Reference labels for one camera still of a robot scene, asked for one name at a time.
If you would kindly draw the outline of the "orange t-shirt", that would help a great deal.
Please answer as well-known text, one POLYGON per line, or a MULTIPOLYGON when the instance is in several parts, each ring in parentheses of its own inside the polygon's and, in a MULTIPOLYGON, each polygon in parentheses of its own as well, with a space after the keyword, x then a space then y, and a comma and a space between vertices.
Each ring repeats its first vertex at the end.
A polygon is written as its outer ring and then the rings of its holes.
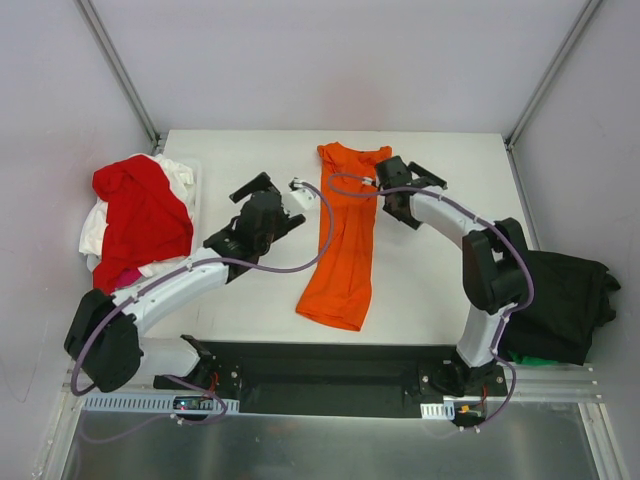
POLYGON ((371 193, 361 177, 373 178, 375 166, 393 156, 392 148, 353 150, 338 142, 320 145, 321 192, 331 207, 321 208, 319 245, 328 250, 296 306, 296 312, 317 323, 360 331, 372 297, 372 261, 377 200, 341 195, 335 186, 352 193, 371 193))

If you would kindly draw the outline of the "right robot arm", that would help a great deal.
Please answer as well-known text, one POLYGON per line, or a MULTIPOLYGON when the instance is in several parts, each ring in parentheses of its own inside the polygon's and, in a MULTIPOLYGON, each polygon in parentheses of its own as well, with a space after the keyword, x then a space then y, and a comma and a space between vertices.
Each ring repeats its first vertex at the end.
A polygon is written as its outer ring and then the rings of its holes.
POLYGON ((375 171, 386 213, 414 230, 429 225, 461 251, 469 314, 450 360, 429 378, 443 394, 473 394, 491 377, 511 314, 527 308, 535 296, 523 229, 513 218, 482 218, 447 197, 443 179, 399 156, 382 161, 375 171))

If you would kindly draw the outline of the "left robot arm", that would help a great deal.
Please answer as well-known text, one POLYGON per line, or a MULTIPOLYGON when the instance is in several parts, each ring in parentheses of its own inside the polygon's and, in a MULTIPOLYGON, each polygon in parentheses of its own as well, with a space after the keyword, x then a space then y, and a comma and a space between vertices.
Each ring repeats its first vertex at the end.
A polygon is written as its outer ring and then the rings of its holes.
POLYGON ((276 241, 305 222, 316 198, 300 179, 282 192, 260 173, 231 194, 239 213, 176 266, 112 294, 85 293, 64 341, 74 362, 73 393, 113 392, 138 372, 173 375, 192 389, 205 386, 212 366, 202 348, 184 335, 153 340, 148 331, 198 296, 258 267, 276 241))

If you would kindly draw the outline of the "black t-shirt stack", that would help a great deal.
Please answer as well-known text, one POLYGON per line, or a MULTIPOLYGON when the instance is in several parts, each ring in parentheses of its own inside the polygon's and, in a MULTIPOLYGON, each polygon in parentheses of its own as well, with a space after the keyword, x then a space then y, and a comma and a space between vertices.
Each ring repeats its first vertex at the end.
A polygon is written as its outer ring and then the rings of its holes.
POLYGON ((611 296, 621 289, 597 261, 531 250, 524 256, 534 284, 533 302, 511 315, 499 355, 523 355, 582 365, 594 331, 616 319, 611 296))

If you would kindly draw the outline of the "red t-shirt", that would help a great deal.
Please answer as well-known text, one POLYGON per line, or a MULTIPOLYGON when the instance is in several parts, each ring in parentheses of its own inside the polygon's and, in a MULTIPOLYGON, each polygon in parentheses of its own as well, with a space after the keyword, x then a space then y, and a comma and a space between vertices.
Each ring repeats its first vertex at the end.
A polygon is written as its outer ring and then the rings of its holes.
POLYGON ((187 207, 149 156, 134 155, 97 170, 92 187, 107 203, 95 288, 110 294, 124 271, 191 252, 194 228, 187 207))

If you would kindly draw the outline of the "pink garment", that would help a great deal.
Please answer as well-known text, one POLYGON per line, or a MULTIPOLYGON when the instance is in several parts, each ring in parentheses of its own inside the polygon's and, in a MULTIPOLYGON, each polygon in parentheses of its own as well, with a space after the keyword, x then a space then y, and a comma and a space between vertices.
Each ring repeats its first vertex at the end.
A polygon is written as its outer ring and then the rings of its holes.
POLYGON ((142 277, 138 269, 125 269, 116 279, 115 288, 123 289, 135 284, 142 277))

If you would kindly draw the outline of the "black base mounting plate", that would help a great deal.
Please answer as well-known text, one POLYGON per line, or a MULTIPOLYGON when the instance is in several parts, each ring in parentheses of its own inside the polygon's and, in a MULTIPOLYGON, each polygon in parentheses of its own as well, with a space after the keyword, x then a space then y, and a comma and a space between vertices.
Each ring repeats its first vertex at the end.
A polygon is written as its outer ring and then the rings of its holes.
POLYGON ((350 345, 201 341, 203 365, 184 381, 236 400, 241 412, 417 418, 445 397, 499 400, 504 369, 471 371, 452 345, 350 345))

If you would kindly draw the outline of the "white t-shirt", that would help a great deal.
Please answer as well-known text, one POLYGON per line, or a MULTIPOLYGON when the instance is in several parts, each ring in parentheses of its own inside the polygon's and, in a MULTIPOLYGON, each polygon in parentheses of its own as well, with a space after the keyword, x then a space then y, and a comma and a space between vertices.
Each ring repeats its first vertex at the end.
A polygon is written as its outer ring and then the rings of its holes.
MULTIPOLYGON (((163 154, 147 155, 147 158, 150 158, 160 166, 169 181, 171 192, 185 205, 193 226, 190 251, 195 251, 198 247, 201 212, 203 180, 201 162, 194 158, 185 157, 175 161, 163 154)), ((106 219, 107 209, 108 203, 98 198, 96 204, 88 213, 81 230, 79 252, 86 256, 86 265, 91 272, 101 262, 103 239, 108 226, 106 219)), ((183 259, 184 256, 179 256, 155 261, 139 267, 138 270, 141 272, 142 277, 150 278, 177 265, 183 259)))

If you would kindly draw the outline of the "green t-shirt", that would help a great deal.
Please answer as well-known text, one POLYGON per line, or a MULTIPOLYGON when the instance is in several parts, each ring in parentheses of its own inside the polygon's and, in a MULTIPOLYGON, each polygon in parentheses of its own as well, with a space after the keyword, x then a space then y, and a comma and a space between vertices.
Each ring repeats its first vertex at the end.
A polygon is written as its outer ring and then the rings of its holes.
POLYGON ((509 351, 508 354, 511 358, 511 361, 517 365, 524 365, 524 366, 530 366, 530 367, 542 367, 542 366, 551 366, 551 365, 558 364, 558 361, 555 361, 555 360, 523 355, 513 351, 509 351))

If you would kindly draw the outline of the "right aluminium frame post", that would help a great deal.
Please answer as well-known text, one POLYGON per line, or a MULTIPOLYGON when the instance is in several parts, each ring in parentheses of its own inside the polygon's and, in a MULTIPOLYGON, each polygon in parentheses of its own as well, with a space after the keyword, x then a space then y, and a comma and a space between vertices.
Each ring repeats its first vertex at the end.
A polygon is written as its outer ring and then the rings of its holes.
POLYGON ((576 50, 581 38, 584 36, 598 11, 604 4, 605 1, 603 0, 588 0, 583 2, 578 14, 571 23, 569 30, 564 35, 542 76, 536 83, 534 90, 529 96, 514 126, 504 137, 504 144, 507 152, 511 152, 515 148, 517 142, 532 120, 535 112, 540 107, 542 101, 545 99, 561 73, 561 70, 576 50))

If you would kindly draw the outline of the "aluminium frame post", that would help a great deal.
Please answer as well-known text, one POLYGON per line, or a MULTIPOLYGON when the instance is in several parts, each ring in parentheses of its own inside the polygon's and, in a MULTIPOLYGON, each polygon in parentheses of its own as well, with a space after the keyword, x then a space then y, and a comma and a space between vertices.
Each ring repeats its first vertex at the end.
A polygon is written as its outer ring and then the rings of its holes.
POLYGON ((511 152, 515 148, 517 142, 532 120, 535 112, 540 107, 542 101, 545 99, 561 73, 561 70, 576 50, 581 38, 584 36, 598 11, 604 4, 605 1, 603 0, 588 0, 583 2, 578 14, 571 23, 569 30, 564 35, 542 76, 536 83, 534 90, 529 96, 514 126, 504 137, 504 144, 507 152, 511 152))
POLYGON ((118 52, 95 4, 91 0, 75 0, 74 4, 86 23, 125 100, 150 143, 152 153, 163 146, 164 136, 146 108, 129 71, 118 52))

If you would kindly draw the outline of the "left aluminium frame post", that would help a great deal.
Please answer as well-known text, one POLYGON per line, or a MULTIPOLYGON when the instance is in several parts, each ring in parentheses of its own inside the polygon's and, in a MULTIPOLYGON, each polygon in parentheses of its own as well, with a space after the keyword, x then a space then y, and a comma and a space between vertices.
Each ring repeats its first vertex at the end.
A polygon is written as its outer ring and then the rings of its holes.
POLYGON ((74 4, 86 23, 125 100, 150 143, 152 153, 163 146, 164 136, 146 108, 129 71, 118 52, 95 4, 91 0, 75 0, 74 4))

